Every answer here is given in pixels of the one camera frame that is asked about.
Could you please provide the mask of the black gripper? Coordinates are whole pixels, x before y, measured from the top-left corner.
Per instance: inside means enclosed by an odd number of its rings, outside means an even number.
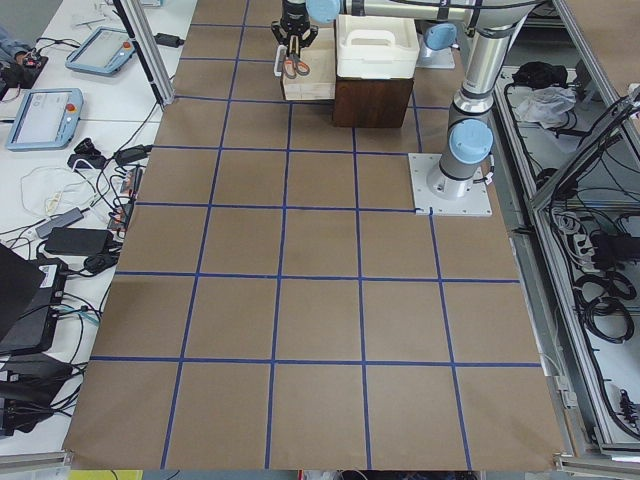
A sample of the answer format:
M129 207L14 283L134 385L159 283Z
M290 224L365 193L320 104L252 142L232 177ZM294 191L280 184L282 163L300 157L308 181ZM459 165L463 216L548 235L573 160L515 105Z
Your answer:
M279 47L282 63L300 58L302 50L309 47L318 35L318 27L310 23L306 1L281 1L281 16L271 22L271 31Z

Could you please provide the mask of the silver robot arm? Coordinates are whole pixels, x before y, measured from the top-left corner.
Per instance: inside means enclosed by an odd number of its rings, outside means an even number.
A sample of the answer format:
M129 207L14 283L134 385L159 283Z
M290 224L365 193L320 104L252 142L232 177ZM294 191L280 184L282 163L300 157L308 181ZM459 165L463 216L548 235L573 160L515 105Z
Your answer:
M340 14L355 17L395 17L460 21L475 32L464 80L449 111L448 140L437 166L427 174L429 190L446 200L466 195L480 164L489 156L493 133L486 124L493 91L519 25L534 9L534 1L283 1L281 16L271 31L287 53L299 54L311 45L318 27Z
M471 27L509 26L525 18L538 1L305 1L308 15L327 23L339 14L461 21Z

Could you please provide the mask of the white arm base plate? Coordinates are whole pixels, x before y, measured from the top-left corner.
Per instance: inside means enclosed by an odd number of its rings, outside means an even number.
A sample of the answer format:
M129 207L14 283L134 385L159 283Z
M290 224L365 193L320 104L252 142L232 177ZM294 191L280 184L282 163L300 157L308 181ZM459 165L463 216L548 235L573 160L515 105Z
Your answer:
M456 33L451 25L440 24L432 27L421 37L417 68L445 69L455 67L452 45Z
M440 154L409 153L414 212L424 216L490 217L492 207L482 168L466 180L452 180L440 169Z

